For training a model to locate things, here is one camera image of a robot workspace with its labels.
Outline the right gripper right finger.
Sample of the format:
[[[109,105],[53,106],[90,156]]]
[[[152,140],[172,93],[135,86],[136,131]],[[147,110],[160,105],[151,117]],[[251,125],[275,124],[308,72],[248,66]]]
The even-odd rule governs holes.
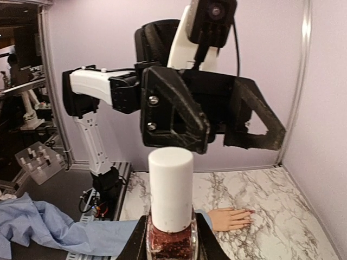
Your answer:
[[[218,243],[207,221],[201,213],[196,213],[198,231],[199,260],[230,260]]]

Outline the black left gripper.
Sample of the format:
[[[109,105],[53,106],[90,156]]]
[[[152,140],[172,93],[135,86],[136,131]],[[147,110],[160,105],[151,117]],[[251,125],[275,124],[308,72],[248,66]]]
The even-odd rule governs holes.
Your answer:
[[[147,147],[205,154],[225,127],[224,146],[282,147],[286,129],[252,79],[151,66],[143,70],[141,89],[140,130]]]

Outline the right aluminium frame post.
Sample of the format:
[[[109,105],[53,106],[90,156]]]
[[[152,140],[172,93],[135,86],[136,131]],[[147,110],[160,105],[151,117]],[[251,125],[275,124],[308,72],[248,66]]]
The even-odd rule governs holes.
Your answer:
[[[290,140],[293,134],[295,123],[298,118],[299,105],[303,95],[304,83],[306,79],[307,66],[310,57],[311,47],[311,34],[312,34],[312,14],[313,14],[313,1],[303,1],[303,19],[301,24],[301,46],[300,46],[300,59],[297,79],[295,83],[295,92],[290,110],[290,117],[287,124],[287,133],[284,138],[283,146],[277,156],[275,165],[282,165],[286,152],[288,151]]]

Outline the front aluminium rail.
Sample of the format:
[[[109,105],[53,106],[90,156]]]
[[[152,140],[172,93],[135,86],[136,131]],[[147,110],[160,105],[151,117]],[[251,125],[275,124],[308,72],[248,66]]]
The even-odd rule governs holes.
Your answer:
[[[91,175],[92,187],[79,198],[79,222],[119,220],[131,173],[131,163],[114,162],[106,174]]]

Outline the red nail polish bottle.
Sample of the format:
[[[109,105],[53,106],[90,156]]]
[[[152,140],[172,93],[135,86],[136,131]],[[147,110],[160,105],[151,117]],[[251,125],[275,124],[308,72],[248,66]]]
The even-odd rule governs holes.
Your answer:
[[[195,213],[192,213],[191,224],[176,233],[157,229],[149,215],[146,224],[146,256],[153,260],[197,259],[198,231]]]

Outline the clear nail polish rack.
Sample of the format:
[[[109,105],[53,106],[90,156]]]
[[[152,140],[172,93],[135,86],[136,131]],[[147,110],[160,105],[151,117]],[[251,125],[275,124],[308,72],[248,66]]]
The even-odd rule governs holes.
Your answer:
[[[39,141],[16,153],[15,158],[38,185],[63,170],[66,164],[61,154]]]

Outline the blue sleeved forearm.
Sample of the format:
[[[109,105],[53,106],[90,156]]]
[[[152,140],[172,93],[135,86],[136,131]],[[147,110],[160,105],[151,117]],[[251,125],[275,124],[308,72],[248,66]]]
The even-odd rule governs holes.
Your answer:
[[[91,256],[119,256],[137,220],[75,222],[55,205],[1,196],[1,259],[12,259],[11,243],[31,241],[53,249]]]

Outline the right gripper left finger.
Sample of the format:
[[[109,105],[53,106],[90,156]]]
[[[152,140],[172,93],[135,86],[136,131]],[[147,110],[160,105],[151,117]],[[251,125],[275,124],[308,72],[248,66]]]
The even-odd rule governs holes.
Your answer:
[[[146,229],[147,215],[141,216],[130,238],[116,260],[147,260]]]

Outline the aluminium frame post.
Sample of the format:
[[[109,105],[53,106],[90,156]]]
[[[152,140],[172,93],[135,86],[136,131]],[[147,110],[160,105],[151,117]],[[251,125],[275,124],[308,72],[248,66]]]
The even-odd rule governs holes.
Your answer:
[[[313,14],[313,1],[303,1],[303,19],[301,24],[301,46],[300,46],[300,59],[297,79],[295,83],[295,92],[290,110],[290,117],[287,124],[287,133],[284,138],[283,146],[277,156],[275,165],[282,165],[286,152],[288,151],[290,140],[293,134],[295,123],[298,118],[299,105],[303,95],[304,83],[306,79],[307,66],[310,57],[311,47],[311,34],[312,34],[312,14]]]
[[[43,62],[44,74],[48,86],[48,96],[52,104],[57,131],[63,145],[63,155],[65,156],[66,171],[69,171],[73,160],[71,148],[66,134],[66,128],[63,122],[62,111],[59,104],[59,92],[54,73],[52,50],[49,38],[49,8],[53,6],[53,1],[42,1],[38,4],[38,32],[40,35],[41,56]]]

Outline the left aluminium frame post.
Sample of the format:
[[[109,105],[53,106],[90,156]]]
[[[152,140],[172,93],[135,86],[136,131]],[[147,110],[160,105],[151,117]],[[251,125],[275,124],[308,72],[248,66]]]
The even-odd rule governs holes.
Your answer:
[[[69,171],[73,160],[71,148],[66,134],[66,128],[63,122],[62,111],[59,104],[59,92],[54,73],[52,50],[49,38],[49,8],[53,6],[53,1],[42,1],[38,4],[38,32],[40,35],[41,56],[43,62],[44,74],[48,86],[48,96],[52,104],[57,131],[63,145],[63,155],[65,156],[66,171]]]

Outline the mannequin hand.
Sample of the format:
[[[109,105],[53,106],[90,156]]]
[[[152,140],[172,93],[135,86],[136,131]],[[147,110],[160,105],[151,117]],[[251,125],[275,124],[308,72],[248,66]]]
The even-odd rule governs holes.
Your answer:
[[[233,208],[214,209],[208,212],[211,219],[212,230],[227,232],[247,228],[253,222],[251,218],[254,210]]]

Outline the white cap with brush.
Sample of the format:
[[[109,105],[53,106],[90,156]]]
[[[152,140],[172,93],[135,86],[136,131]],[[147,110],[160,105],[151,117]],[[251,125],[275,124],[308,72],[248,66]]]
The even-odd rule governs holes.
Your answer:
[[[148,156],[153,225],[167,233],[186,229],[192,220],[193,154],[165,147]]]

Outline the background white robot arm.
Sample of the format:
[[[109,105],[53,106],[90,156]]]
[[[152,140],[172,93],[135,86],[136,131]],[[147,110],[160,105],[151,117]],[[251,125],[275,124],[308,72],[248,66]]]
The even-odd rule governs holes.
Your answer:
[[[21,97],[25,107],[25,114],[23,116],[24,124],[20,129],[22,131],[35,130],[45,122],[45,119],[39,119],[36,114],[40,102],[32,89],[22,92]]]

